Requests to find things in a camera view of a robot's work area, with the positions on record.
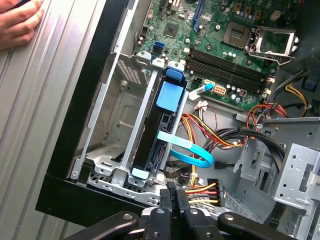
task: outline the pci slot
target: pci slot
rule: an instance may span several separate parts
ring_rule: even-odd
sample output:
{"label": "pci slot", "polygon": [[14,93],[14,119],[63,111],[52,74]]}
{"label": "pci slot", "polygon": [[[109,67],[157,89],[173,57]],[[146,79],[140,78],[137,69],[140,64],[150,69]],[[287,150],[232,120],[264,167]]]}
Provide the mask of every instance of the pci slot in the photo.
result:
{"label": "pci slot", "polygon": [[199,19],[202,16],[202,13],[204,11],[205,5],[206,5],[207,0],[199,0],[198,6],[196,7],[194,16],[193,16],[193,25],[194,25],[194,31],[198,31],[198,23]]}
{"label": "pci slot", "polygon": [[252,81],[246,77],[240,76],[236,73],[221,70],[214,66],[208,66],[206,64],[190,61],[188,63],[190,70],[193,70],[195,73],[199,73],[204,76],[213,78],[214,80],[219,80],[237,88],[245,89],[252,93],[261,93],[265,88],[265,82],[263,81]]}
{"label": "pci slot", "polygon": [[196,60],[197,62],[213,66],[215,68],[219,68],[228,72],[232,72],[234,74],[246,77],[253,81],[261,82],[261,80],[265,80],[266,78],[266,76],[261,72],[235,64],[231,61],[213,56],[211,54],[199,51],[197,49],[191,52],[190,57],[192,60]]}

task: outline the cable clip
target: cable clip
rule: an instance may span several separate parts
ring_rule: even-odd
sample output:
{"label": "cable clip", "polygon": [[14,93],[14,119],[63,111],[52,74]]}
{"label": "cable clip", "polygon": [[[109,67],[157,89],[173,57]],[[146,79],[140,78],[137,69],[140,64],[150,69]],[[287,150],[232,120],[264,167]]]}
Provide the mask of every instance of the cable clip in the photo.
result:
{"label": "cable clip", "polygon": [[308,107],[304,107],[304,110],[309,110],[309,109],[312,109],[312,105],[309,104]]}
{"label": "cable clip", "polygon": [[203,111],[206,111],[208,107],[207,101],[199,101],[198,104],[194,107],[194,110],[198,110],[200,108],[203,109]]}
{"label": "cable clip", "polygon": [[264,126],[263,126],[262,124],[256,124],[256,125],[254,125],[252,128],[253,128],[254,130],[261,130],[263,127],[264,127]]}

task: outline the blue plastic latch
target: blue plastic latch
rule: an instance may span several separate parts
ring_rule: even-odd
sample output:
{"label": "blue plastic latch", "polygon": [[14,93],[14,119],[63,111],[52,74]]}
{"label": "blue plastic latch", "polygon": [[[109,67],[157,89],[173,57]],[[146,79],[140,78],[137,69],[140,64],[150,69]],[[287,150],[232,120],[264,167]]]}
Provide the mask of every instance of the blue plastic latch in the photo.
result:
{"label": "blue plastic latch", "polygon": [[183,87],[164,81],[156,105],[175,113],[183,91]]}
{"label": "blue plastic latch", "polygon": [[182,72],[179,72],[173,69],[168,69],[165,73],[165,76],[168,78],[178,80],[180,82],[184,75],[182,74]]}
{"label": "blue plastic latch", "polygon": [[208,83],[204,86],[204,90],[209,91],[214,88],[214,85],[212,83]]}

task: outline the chip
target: chip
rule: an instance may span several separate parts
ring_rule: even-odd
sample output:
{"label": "chip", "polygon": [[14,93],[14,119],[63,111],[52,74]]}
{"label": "chip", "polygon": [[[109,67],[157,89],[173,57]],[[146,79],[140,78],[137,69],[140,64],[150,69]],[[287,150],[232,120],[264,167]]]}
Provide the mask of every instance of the chip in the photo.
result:
{"label": "chip", "polygon": [[222,42],[236,48],[244,49],[250,38],[251,30],[249,27],[230,21]]}
{"label": "chip", "polygon": [[178,34],[178,29],[179,29],[178,25],[174,25],[168,22],[165,26],[164,35],[170,38],[175,38]]}

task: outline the black plastic frame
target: black plastic frame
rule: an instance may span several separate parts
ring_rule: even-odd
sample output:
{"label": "black plastic frame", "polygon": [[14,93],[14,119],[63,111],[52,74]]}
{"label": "black plastic frame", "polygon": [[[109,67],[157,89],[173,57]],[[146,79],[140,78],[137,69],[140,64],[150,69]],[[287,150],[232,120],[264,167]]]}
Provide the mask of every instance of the black plastic frame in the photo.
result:
{"label": "black plastic frame", "polygon": [[90,166],[83,166],[80,184],[67,180],[88,112],[128,0],[107,0],[84,61],[56,142],[36,210],[85,227],[121,211],[141,214],[142,207],[86,188]]}

